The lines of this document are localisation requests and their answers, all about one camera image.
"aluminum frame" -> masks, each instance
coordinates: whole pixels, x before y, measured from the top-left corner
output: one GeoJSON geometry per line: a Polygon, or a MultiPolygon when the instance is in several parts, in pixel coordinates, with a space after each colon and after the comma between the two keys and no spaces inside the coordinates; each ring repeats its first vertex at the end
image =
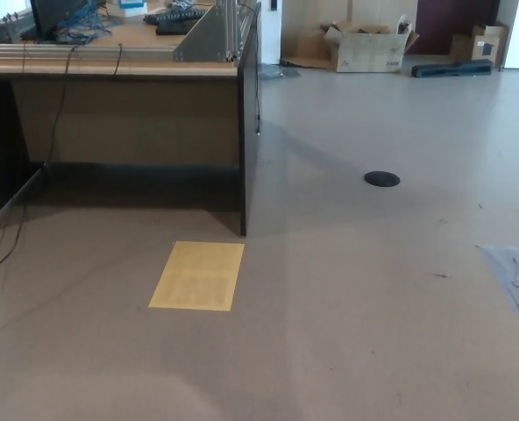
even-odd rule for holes
{"type": "MultiPolygon", "coordinates": [[[[215,4],[201,18],[177,47],[124,47],[125,61],[237,61],[242,53],[243,39],[253,21],[254,0],[215,0],[215,4]]],[[[24,14],[29,22],[32,13],[24,14]]],[[[71,46],[0,44],[0,60],[24,57],[39,60],[66,59],[71,46]]],[[[72,57],[94,61],[115,60],[119,46],[77,46],[72,57]]]]}

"transparent plastic sheet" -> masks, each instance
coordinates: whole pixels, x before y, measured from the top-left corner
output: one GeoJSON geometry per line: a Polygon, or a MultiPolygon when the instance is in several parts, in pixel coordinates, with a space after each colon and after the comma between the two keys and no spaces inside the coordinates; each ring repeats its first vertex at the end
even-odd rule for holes
{"type": "Polygon", "coordinates": [[[300,75],[295,68],[284,68],[276,64],[261,64],[259,66],[259,78],[263,81],[298,77],[300,75]]]}
{"type": "Polygon", "coordinates": [[[519,248],[480,246],[480,250],[519,313],[519,248]]]}

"cardboard box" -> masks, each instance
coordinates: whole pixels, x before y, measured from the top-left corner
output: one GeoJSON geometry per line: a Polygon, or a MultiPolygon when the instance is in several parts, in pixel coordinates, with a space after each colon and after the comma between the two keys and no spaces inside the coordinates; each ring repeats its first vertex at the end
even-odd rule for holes
{"type": "Polygon", "coordinates": [[[418,35],[392,33],[388,26],[333,25],[326,33],[332,68],[338,73],[395,73],[418,35]]]}
{"type": "Polygon", "coordinates": [[[503,60],[507,35],[508,28],[503,24],[475,25],[471,37],[465,35],[452,37],[451,59],[453,61],[486,59],[499,67],[503,60]]]}
{"type": "Polygon", "coordinates": [[[297,57],[284,59],[283,64],[338,73],[394,73],[402,68],[403,56],[417,38],[411,28],[396,34],[389,26],[340,21],[325,33],[301,34],[297,57]]]}

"desk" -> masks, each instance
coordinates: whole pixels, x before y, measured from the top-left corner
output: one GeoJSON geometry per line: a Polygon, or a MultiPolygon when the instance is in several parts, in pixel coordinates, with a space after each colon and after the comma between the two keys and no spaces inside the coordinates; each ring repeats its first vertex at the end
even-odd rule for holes
{"type": "MultiPolygon", "coordinates": [[[[221,166],[238,170],[246,235],[257,143],[257,27],[228,62],[71,60],[52,163],[221,166]]],[[[101,45],[176,44],[145,25],[101,45]]],[[[64,60],[0,59],[0,210],[49,155],[64,60]],[[21,182],[17,185],[17,174],[21,182]]]]}

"yellow paper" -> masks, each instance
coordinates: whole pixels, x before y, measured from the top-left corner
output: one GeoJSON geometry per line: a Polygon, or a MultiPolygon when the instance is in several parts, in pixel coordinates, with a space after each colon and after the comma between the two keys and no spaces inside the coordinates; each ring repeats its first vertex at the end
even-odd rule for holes
{"type": "Polygon", "coordinates": [[[149,307],[230,311],[243,244],[177,241],[149,307]]]}

